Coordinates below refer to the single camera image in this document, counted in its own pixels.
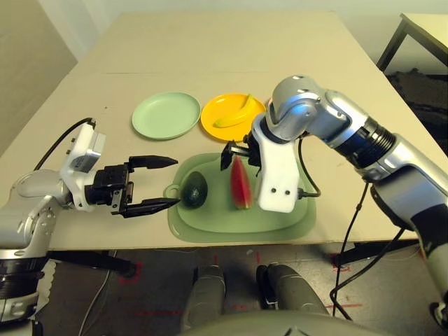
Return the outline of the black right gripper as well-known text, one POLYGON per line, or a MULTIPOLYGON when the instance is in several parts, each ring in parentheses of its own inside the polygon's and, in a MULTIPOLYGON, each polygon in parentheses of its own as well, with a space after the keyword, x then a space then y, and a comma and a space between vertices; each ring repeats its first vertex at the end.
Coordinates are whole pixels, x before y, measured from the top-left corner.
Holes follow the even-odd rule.
POLYGON ((248 165, 257 168, 255 176, 258 176, 262 163, 260 159, 260 149, 256 138, 252 134, 244 135, 242 144, 237 143, 235 140, 229 141, 224 147, 220 155, 220 170, 226 170, 232 163, 232 156, 248 156, 248 165))

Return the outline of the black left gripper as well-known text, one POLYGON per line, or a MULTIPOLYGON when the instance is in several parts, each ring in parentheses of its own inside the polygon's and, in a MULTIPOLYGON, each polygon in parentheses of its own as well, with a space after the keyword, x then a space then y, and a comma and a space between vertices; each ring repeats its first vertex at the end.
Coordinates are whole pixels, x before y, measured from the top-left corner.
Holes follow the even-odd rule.
POLYGON ((159 155, 139 155, 129 157, 128 162, 106 166, 94 175, 92 184, 84 187, 85 199, 89 205, 106 205, 111 207, 113 215, 123 218, 148 216, 168 209, 181 200, 159 197, 144 199, 138 204, 130 204, 133 197, 134 183, 129 175, 136 168, 160 169, 179 162, 173 158, 159 155))

